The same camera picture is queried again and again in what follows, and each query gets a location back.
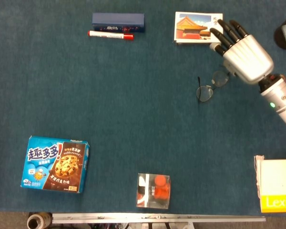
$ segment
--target tape roll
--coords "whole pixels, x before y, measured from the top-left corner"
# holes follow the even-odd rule
[[[44,229],[51,224],[51,216],[49,213],[40,212],[33,214],[28,218],[27,227],[28,229]]]

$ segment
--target teal carpet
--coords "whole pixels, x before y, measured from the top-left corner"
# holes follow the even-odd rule
[[[158,212],[136,208],[140,172],[171,176],[164,212],[260,215],[253,156],[286,158],[286,125],[237,78],[198,104],[222,58],[173,43],[176,11],[239,21],[286,75],[286,0],[0,1],[0,210]],[[89,38],[93,12],[145,13],[145,33]],[[89,142],[82,194],[20,187],[31,135]]]

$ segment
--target blue box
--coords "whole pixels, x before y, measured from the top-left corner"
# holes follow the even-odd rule
[[[144,32],[143,13],[93,13],[95,31]]]
[[[81,193],[89,144],[58,138],[29,138],[21,187]]]

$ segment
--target white robotic hand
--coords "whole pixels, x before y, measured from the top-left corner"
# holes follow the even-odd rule
[[[235,32],[223,20],[218,20],[231,40],[218,30],[211,28],[221,42],[212,43],[210,48],[225,59],[226,68],[248,84],[258,83],[261,95],[286,123],[286,80],[281,74],[271,74],[274,64],[269,54],[236,21],[230,24]]]

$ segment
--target cookie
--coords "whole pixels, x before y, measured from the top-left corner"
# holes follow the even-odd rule
[[[73,175],[78,169],[77,157],[73,155],[63,156],[55,166],[55,174],[58,177]]]

